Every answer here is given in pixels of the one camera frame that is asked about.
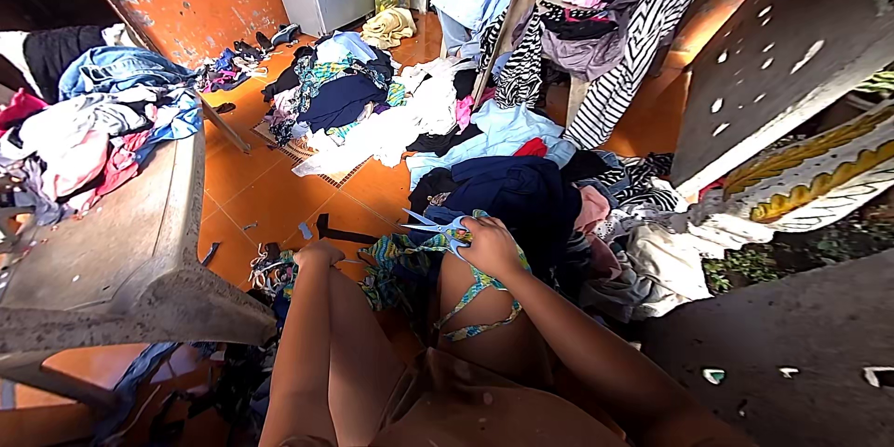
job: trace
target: orange tile floor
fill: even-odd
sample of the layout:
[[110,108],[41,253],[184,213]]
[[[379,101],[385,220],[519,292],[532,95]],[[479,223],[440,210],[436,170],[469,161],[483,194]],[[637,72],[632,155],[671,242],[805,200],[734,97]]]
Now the orange tile floor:
[[[710,0],[699,10],[681,30],[660,74],[646,77],[630,109],[603,148],[622,156],[675,150],[689,82],[689,75],[682,69],[742,1]],[[404,39],[399,47],[391,49],[397,62],[410,66],[431,61],[441,51],[441,27],[437,17],[432,13],[415,15],[419,29],[416,36]],[[303,35],[295,47],[313,40],[313,37]],[[266,76],[252,77],[233,91],[206,95],[212,106],[223,102],[237,105],[236,110],[224,114],[223,118],[252,148],[249,154],[242,153],[219,130],[206,123],[205,191],[197,254],[203,257],[212,242],[220,242],[209,268],[243,291],[251,287],[247,281],[251,270],[249,262],[257,256],[258,244],[275,241],[283,249],[299,249],[308,241],[298,230],[298,225],[306,223],[316,238],[314,223],[320,213],[330,214],[329,224],[334,229],[374,236],[399,232],[399,224],[405,222],[402,208],[408,207],[409,194],[406,163],[386,168],[378,161],[370,160],[337,189],[318,176],[299,178],[294,175],[291,168],[295,161],[268,148],[252,132],[269,108],[262,100],[261,89],[274,82],[289,66],[295,47],[282,46],[280,53],[263,63],[262,66],[268,68]],[[567,98],[567,87],[551,87],[547,96],[547,113],[562,125]],[[253,223],[257,225],[243,230]],[[362,247],[346,241],[334,241],[333,244],[349,258]],[[359,264],[343,264],[341,268],[355,280],[364,275]],[[402,356],[411,356],[414,340],[407,340],[407,332],[400,329],[400,319],[384,316],[380,323],[386,332],[392,333],[397,349],[408,353]],[[54,356],[47,365],[111,389],[144,347],[129,344],[67,350]],[[204,382],[205,376],[207,362],[198,362],[192,348],[181,348],[171,362],[159,370],[153,382],[163,382],[165,389],[186,389],[183,385]],[[64,414],[68,414],[66,417],[70,417],[71,422],[88,417],[84,407],[71,400],[20,384],[16,384],[15,389],[18,408],[56,408],[58,416],[65,408],[59,406],[67,405],[70,409]],[[149,390],[140,391],[140,397],[148,395]],[[154,401],[160,401],[162,397],[156,396]],[[207,420],[189,421],[187,433],[207,431],[196,427],[207,424]],[[15,419],[0,414],[0,429],[9,421]]]

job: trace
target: denim jeans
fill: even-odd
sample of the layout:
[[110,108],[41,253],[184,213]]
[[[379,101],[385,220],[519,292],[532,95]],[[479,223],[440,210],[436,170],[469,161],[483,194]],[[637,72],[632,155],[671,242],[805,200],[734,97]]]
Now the denim jeans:
[[95,47],[76,59],[59,79],[59,100],[88,93],[117,93],[138,84],[165,86],[195,76],[161,54],[137,47]]

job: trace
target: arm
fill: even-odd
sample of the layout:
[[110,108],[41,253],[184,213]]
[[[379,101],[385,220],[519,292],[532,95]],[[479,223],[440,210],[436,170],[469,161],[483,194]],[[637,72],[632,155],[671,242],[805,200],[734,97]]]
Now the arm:
[[527,272],[502,222],[467,217],[462,223],[474,236],[461,249],[463,258],[508,288],[559,359],[637,444],[751,445],[650,359]]
[[344,254],[326,241],[295,256],[298,278],[276,352],[262,446],[313,436],[338,445],[329,414],[329,268]]

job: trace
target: hand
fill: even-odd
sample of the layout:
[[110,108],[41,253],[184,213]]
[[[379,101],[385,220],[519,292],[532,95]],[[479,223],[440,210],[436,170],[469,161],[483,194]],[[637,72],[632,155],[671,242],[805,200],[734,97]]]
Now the hand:
[[327,267],[344,260],[344,253],[329,241],[319,240],[301,248],[295,254],[295,263],[301,268],[311,262],[323,263]]
[[519,258],[519,248],[499,219],[467,216],[461,220],[472,233],[472,244],[458,248],[460,255],[477,269],[498,280],[527,273]]

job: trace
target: shoe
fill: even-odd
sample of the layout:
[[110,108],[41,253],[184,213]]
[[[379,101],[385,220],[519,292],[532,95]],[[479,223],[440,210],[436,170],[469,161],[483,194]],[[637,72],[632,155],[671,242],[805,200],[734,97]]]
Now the shoe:
[[249,56],[250,58],[257,60],[257,61],[261,61],[264,58],[264,56],[261,54],[261,51],[248,45],[245,41],[237,40],[237,41],[233,42],[232,48],[236,50],[236,53],[240,53],[240,55]]
[[280,25],[280,31],[276,32],[276,34],[270,37],[270,41],[274,44],[274,47],[281,43],[289,43],[290,41],[294,41],[298,38],[298,35],[301,34],[301,26],[300,25]]
[[274,44],[270,42],[270,39],[267,38],[267,35],[262,32],[255,33],[255,39],[257,40],[257,44],[261,46],[261,49],[264,51],[270,51],[274,48]]

